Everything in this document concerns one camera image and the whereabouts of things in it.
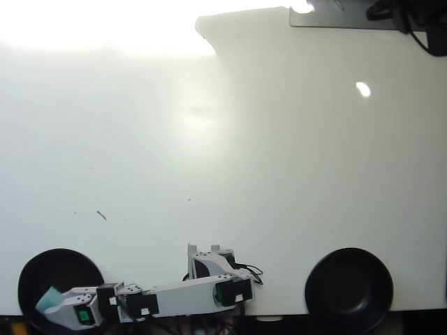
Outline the white gripper body green sticker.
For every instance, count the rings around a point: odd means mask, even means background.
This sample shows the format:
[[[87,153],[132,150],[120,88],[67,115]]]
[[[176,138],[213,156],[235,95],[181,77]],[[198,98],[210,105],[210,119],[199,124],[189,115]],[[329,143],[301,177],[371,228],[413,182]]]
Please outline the white gripper body green sticker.
[[[96,295],[74,296],[74,321],[72,330],[86,330],[101,326],[103,317],[98,308]]]

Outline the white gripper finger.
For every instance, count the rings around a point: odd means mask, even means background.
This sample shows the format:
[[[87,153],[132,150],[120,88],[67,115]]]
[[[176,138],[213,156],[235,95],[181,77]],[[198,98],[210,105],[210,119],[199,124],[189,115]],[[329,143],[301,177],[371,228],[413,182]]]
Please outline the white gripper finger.
[[[58,305],[44,311],[45,318],[50,322],[67,329],[75,329],[75,311],[72,306]]]
[[[62,294],[64,306],[96,306],[98,304],[97,286],[72,288]]]

